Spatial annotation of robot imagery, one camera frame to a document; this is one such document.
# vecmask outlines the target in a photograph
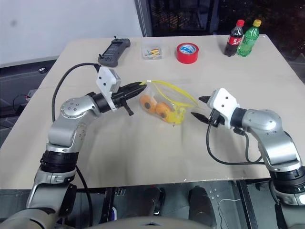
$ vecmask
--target tape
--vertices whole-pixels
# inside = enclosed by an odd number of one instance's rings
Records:
[[[177,46],[177,60],[181,63],[194,63],[198,58],[199,48],[193,43],[182,43]]]

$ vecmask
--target beige tabletop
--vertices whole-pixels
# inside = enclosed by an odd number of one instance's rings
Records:
[[[145,61],[141,57],[143,41],[162,44],[163,59]],[[39,160],[45,151],[51,125],[51,98],[67,69],[82,62],[97,62],[97,56],[111,39],[85,39],[70,43],[41,83],[0,149],[0,188],[32,187]],[[164,80],[187,90],[195,98],[210,95],[224,87],[243,108],[271,109],[283,120],[305,160],[305,86],[284,60],[270,39],[260,36],[246,58],[222,54],[227,36],[131,38],[115,68],[122,85],[143,80]],[[181,64],[174,55],[182,42],[198,45],[194,64]],[[94,68],[74,70],[64,81],[56,100],[60,105],[80,97],[95,85]],[[207,153],[207,125],[187,114],[182,125],[172,126],[148,115],[140,108],[139,97],[129,101],[134,115],[124,109],[107,112],[89,127],[79,155],[78,165],[89,187],[147,185],[201,180],[254,179],[269,177],[262,165],[226,166]],[[199,112],[210,110],[200,103]],[[245,161],[245,139],[223,127],[213,128],[211,148],[219,159]],[[259,157],[257,141],[250,137],[250,159]],[[74,184],[81,187],[78,177]]]

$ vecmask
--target coca-cola bottle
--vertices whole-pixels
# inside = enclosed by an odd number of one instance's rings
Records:
[[[240,41],[243,37],[244,20],[238,20],[234,29],[232,29],[230,37],[225,47],[224,54],[227,56],[235,55]]]

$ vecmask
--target remote control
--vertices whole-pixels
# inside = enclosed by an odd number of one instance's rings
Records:
[[[118,59],[124,50],[130,46],[130,40],[127,38],[120,38],[111,41],[111,45],[106,49],[106,51],[100,55],[98,58],[98,62],[101,65],[108,67],[116,67],[118,65]]]

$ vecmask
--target white wall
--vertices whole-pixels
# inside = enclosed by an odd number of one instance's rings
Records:
[[[54,59],[77,38],[114,35],[142,37],[134,0],[0,0],[0,67]]]

